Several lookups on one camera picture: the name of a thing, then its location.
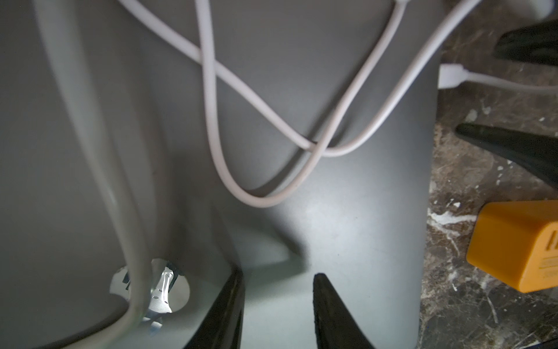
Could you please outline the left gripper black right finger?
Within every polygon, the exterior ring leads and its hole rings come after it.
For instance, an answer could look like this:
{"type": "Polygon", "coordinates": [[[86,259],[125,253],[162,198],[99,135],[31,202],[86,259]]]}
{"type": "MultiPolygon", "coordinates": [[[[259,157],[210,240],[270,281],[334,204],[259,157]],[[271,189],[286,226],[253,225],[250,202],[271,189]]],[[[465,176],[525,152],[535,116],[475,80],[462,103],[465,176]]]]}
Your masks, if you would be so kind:
{"type": "Polygon", "coordinates": [[[313,308],[318,348],[373,348],[325,273],[314,276],[313,308]]]}

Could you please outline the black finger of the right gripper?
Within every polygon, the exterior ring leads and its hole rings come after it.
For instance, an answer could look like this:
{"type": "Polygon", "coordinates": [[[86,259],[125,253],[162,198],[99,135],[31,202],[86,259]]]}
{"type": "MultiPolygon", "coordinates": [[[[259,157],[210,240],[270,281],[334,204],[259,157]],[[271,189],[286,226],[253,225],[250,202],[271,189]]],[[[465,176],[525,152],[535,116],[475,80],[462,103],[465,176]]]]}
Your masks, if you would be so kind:
{"type": "Polygon", "coordinates": [[[557,187],[557,138],[500,127],[459,124],[458,138],[523,167],[547,185],[557,187]]]}
{"type": "Polygon", "coordinates": [[[557,67],[557,19],[504,33],[494,58],[557,67]]]}

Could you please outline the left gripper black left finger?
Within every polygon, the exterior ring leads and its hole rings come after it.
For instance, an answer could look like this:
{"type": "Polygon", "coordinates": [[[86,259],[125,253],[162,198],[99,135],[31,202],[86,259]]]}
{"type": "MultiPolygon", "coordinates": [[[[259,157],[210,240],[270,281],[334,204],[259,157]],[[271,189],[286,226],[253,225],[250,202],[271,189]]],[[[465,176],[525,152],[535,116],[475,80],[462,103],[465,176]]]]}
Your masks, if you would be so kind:
{"type": "Polygon", "coordinates": [[[235,269],[185,348],[240,348],[246,288],[235,269]]]}

